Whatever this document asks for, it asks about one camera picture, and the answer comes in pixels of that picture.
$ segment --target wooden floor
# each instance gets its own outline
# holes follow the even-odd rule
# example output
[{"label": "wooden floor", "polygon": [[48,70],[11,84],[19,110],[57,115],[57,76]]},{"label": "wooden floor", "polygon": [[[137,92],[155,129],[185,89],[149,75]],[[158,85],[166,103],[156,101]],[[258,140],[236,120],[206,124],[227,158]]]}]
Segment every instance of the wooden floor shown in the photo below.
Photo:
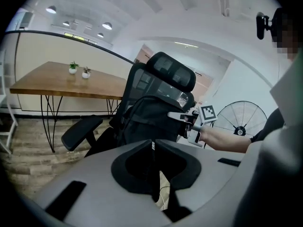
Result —
[{"label": "wooden floor", "polygon": [[[48,144],[43,122],[41,119],[17,119],[19,126],[16,128],[10,150],[12,154],[4,153],[0,149],[0,159],[7,172],[9,180],[16,190],[29,198],[54,177],[71,168],[79,160],[83,159],[90,145],[84,140],[73,152],[69,152],[61,142],[61,136],[78,120],[59,120],[55,128],[54,149],[52,153]],[[94,131],[96,139],[109,127],[109,119]],[[160,172],[160,188],[169,186],[169,182]],[[160,192],[167,208],[169,199],[169,187]],[[162,210],[164,208],[161,197],[156,203]]]}]

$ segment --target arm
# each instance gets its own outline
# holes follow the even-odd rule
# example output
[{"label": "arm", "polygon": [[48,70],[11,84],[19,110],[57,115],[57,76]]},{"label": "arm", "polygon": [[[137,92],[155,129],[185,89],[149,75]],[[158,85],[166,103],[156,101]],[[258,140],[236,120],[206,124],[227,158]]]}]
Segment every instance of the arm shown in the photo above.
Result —
[{"label": "arm", "polygon": [[203,126],[201,129],[200,140],[215,150],[233,151],[245,153],[251,140],[235,134],[228,134],[221,130]]}]

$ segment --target table top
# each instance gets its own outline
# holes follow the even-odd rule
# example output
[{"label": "table top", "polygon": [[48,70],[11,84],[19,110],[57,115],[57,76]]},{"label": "table top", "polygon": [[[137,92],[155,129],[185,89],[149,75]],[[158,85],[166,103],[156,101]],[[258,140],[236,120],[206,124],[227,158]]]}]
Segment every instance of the table top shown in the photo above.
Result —
[{"label": "table top", "polygon": [[121,100],[126,80],[91,70],[90,78],[82,78],[83,68],[69,73],[69,65],[49,61],[10,87],[12,94],[74,96]]}]

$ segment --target chair armrest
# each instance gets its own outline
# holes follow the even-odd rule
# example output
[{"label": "chair armrest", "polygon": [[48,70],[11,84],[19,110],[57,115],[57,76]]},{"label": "chair armrest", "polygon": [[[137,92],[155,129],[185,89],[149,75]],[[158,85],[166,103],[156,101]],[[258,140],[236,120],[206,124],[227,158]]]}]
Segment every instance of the chair armrest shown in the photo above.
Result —
[{"label": "chair armrest", "polygon": [[71,126],[61,137],[63,145],[73,151],[80,143],[87,138],[89,144],[93,146],[96,142],[93,131],[103,122],[99,116],[92,115],[82,119]]}]

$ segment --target small white pot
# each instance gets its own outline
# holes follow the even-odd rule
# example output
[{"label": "small white pot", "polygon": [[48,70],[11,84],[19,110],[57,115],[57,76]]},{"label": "small white pot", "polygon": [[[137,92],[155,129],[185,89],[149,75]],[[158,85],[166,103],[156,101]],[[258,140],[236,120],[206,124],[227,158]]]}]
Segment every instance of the small white pot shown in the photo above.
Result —
[{"label": "small white pot", "polygon": [[85,79],[87,79],[87,78],[90,77],[90,73],[85,73],[85,72],[83,72],[83,73],[82,73],[82,77],[85,78]]},{"label": "small white pot", "polygon": [[76,68],[76,69],[70,68],[70,69],[69,69],[69,72],[70,72],[70,74],[75,74],[75,73],[77,72],[77,68]]}]

